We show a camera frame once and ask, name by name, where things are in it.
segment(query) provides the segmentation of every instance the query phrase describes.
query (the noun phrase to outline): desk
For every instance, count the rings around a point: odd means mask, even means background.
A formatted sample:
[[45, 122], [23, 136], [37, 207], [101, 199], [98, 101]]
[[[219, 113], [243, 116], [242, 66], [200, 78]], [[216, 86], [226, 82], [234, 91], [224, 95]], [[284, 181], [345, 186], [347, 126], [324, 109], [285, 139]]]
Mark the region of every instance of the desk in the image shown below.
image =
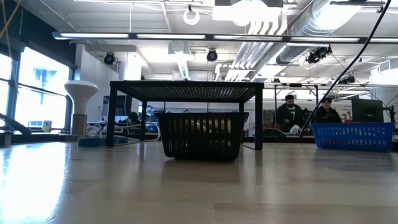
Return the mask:
[[[108, 128], [106, 145], [113, 146], [116, 98], [121, 91], [142, 101], [142, 111], [147, 102], [202, 102], [239, 103], [239, 112], [244, 112], [244, 103], [255, 96], [255, 149], [262, 149], [262, 89], [263, 83], [253, 82], [199, 82], [199, 81], [112, 81], [109, 97]], [[146, 114], [142, 113], [140, 140], [145, 137]]]

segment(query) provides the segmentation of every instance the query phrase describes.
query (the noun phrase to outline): blue plastic basket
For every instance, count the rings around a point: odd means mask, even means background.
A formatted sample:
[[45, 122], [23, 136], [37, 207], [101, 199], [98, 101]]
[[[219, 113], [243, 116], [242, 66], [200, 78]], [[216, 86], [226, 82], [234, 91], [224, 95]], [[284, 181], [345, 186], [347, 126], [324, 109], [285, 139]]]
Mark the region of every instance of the blue plastic basket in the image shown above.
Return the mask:
[[394, 123], [312, 124], [312, 129], [320, 148], [388, 152]]

